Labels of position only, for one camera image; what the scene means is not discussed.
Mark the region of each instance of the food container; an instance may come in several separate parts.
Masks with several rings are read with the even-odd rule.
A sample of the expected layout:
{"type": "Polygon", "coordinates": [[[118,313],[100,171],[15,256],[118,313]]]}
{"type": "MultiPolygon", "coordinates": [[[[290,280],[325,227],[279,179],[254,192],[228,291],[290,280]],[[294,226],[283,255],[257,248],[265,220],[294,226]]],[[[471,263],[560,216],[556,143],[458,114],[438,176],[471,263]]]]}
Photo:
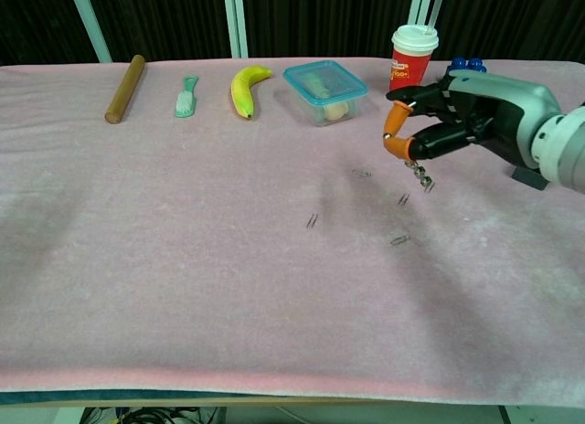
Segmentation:
{"type": "Polygon", "coordinates": [[[367,94],[366,84],[333,60],[287,68],[282,75],[299,94],[300,107],[315,125],[355,117],[359,99],[367,94]]]}

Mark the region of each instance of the red paper cup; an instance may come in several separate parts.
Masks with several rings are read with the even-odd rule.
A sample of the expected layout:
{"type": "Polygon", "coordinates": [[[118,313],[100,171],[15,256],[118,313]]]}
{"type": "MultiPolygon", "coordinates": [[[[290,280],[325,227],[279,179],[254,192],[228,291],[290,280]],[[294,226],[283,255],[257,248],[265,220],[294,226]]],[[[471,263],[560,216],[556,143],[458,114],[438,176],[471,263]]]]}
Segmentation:
{"type": "Polygon", "coordinates": [[[437,30],[425,25],[403,25],[392,36],[392,43],[390,90],[420,84],[432,51],[439,46],[437,30]]]}

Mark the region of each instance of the robotic arm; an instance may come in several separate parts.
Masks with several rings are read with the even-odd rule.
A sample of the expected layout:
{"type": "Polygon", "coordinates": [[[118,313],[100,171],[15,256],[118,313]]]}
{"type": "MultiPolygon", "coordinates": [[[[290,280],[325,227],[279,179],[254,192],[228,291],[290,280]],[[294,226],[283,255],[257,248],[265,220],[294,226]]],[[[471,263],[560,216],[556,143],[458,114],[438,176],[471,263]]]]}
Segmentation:
{"type": "Polygon", "coordinates": [[[545,86],[462,69],[429,86],[393,90],[387,98],[394,107],[384,125],[384,146],[400,159],[413,163],[476,143],[585,193],[585,107],[564,115],[545,86]],[[441,122],[408,139],[398,137],[406,119],[418,115],[441,122]]]}

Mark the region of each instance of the yellow banana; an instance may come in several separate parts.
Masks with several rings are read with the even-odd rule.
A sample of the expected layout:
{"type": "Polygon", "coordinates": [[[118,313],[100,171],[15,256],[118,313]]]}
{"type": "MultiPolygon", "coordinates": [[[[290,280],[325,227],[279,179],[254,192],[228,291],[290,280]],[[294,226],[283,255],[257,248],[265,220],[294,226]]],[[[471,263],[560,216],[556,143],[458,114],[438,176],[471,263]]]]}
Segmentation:
{"type": "Polygon", "coordinates": [[[248,66],[236,74],[231,81],[231,99],[239,116],[248,120],[254,115],[254,100],[250,88],[270,75],[272,71],[263,66],[248,66]]]}

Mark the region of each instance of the pink tablecloth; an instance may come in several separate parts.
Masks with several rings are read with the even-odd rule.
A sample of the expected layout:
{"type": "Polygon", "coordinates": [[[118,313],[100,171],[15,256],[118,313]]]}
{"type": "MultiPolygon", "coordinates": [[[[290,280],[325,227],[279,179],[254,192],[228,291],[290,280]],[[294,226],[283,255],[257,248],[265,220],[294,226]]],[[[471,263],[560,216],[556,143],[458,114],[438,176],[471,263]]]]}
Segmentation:
{"type": "MultiPolygon", "coordinates": [[[[479,147],[426,163],[425,195],[381,144],[388,60],[339,59],[370,92],[324,128],[282,78],[306,61],[149,63],[115,126],[126,65],[0,69],[1,391],[585,407],[585,196],[479,147]],[[274,77],[247,122],[229,82],[250,63],[274,77]],[[186,73],[197,112],[176,119],[186,73]]],[[[583,65],[486,66],[585,99],[583,65]]]]}

